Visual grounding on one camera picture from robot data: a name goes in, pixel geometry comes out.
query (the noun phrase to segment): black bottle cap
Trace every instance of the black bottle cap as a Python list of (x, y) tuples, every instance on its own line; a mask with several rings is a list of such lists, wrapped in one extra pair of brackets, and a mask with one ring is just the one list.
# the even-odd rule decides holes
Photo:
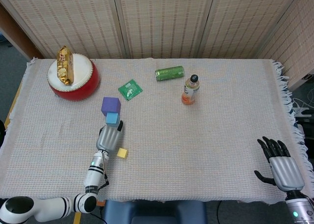
[(196, 83), (198, 81), (198, 76), (196, 74), (193, 74), (190, 80), (191, 82)]

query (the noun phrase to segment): white robotic arm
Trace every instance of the white robotic arm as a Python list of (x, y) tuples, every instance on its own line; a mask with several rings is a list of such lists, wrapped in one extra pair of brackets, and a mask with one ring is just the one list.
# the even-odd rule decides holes
[[(121, 137), (122, 127), (123, 122), (120, 121), (118, 128), (105, 125), (100, 130), (96, 143), (99, 151), (94, 154), (87, 171), (84, 194), (78, 194), (74, 198), (37, 199), (26, 196), (10, 198), (0, 209), (0, 224), (23, 224), (31, 216), (39, 222), (47, 222), (67, 217), (71, 212), (92, 212), (96, 207), (98, 191), (109, 184), (104, 167), (109, 160), (108, 153), (114, 151)], [(105, 184), (99, 187), (103, 176)]]

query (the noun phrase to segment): bottle label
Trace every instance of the bottle label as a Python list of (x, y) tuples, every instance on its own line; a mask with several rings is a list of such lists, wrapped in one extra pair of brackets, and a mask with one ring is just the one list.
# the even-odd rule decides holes
[(191, 88), (187, 87), (186, 85), (184, 86), (184, 92), (185, 92), (186, 96), (189, 96), (189, 97), (195, 96), (195, 94), (197, 93), (197, 91), (199, 89), (200, 89), (199, 86), (195, 89), (191, 89)]

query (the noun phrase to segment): white tablecloth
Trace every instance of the white tablecloth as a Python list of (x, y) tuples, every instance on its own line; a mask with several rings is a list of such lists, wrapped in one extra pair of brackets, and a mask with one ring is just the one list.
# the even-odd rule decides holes
[[(46, 78), (52, 59), (34, 60), (0, 150), (2, 197), (75, 196), (96, 152), (105, 118), (103, 97), (119, 97), (126, 159), (110, 155), (110, 185), (99, 199), (283, 200), (285, 194), (259, 181), (271, 176), (256, 139), (282, 140), (314, 196), (312, 165), (293, 117), (279, 64), (271, 60), (96, 59), (101, 83), (88, 99), (70, 102), (51, 91)], [(155, 70), (182, 65), (185, 77), (157, 82)], [(197, 102), (186, 106), (186, 78), (198, 74)], [(118, 91), (134, 79), (143, 92), (126, 101)]]

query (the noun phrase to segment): green packet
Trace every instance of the green packet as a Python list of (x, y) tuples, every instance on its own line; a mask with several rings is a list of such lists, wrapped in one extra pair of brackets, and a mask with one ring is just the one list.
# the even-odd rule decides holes
[(125, 83), (118, 90), (126, 100), (132, 99), (143, 91), (142, 88), (133, 79)]

